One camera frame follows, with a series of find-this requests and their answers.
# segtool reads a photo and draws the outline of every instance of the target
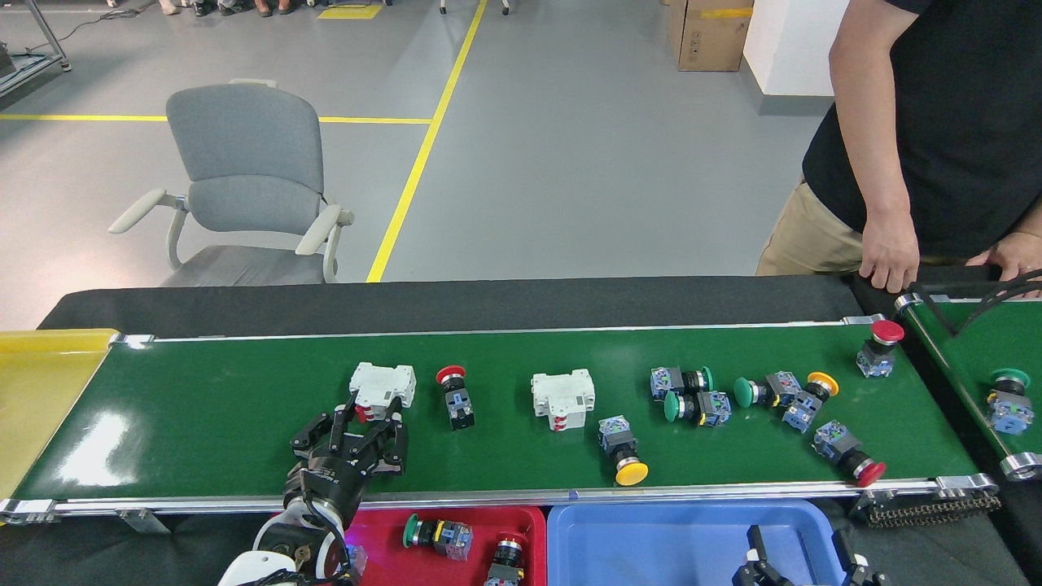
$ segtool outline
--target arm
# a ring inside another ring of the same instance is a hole
[[[1000,280],[1042,268],[1042,194],[1013,231],[966,262],[967,266],[985,264],[1002,267]],[[1040,294],[1036,291],[1025,296],[1039,297]]]
[[[891,47],[916,18],[884,0],[850,0],[828,54],[843,144],[867,212],[859,272],[891,293],[915,280],[919,268],[890,62]]]

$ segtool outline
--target white circuit breaker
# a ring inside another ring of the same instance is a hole
[[[373,366],[363,362],[354,369],[348,386],[354,397],[354,411],[361,421],[384,419],[394,397],[401,397],[402,408],[413,405],[416,372],[412,366]]]
[[[531,377],[531,407],[536,417],[546,416],[551,431],[582,428],[595,399],[593,379],[585,368],[571,374],[541,372]]]

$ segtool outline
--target chair backrest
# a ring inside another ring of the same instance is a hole
[[[204,86],[172,95],[167,119],[203,226],[303,234],[318,215],[322,138],[303,99],[252,83]]]

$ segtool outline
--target khaki pants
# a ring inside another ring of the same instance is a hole
[[[852,272],[861,267],[861,234],[840,221],[801,182],[764,245],[756,276]]]

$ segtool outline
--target robotic hand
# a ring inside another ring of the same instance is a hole
[[[767,561],[767,547],[764,545],[760,526],[750,527],[746,537],[751,547],[745,555],[745,564],[738,568],[731,579],[734,586],[796,586]],[[843,534],[834,533],[833,542],[840,564],[846,570],[842,586],[896,586],[889,575],[873,572],[868,561],[850,548],[850,543]]]
[[[287,474],[284,510],[260,528],[253,550],[235,558],[218,586],[358,585],[365,552],[347,545],[344,531],[374,474],[405,471],[408,436],[398,397],[364,435],[347,432],[353,412],[352,396],[293,438],[300,461]]]

